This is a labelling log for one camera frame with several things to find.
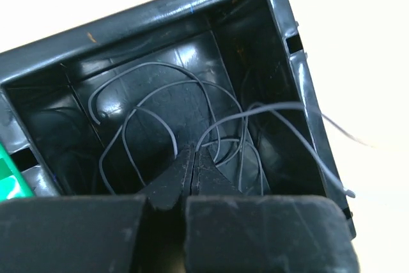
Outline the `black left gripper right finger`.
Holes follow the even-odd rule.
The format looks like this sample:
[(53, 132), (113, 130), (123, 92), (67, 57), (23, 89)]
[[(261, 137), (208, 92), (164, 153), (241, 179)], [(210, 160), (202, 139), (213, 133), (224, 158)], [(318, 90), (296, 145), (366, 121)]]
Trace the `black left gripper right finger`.
[(195, 155), (185, 203), (187, 272), (358, 272), (340, 208), (321, 196), (244, 196)]

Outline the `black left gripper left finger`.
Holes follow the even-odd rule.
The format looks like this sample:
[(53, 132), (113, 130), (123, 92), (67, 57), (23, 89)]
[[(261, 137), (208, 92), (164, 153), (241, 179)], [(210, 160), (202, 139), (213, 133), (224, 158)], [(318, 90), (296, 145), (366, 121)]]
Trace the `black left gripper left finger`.
[(1, 203), (2, 272), (184, 272), (192, 146), (137, 194)]

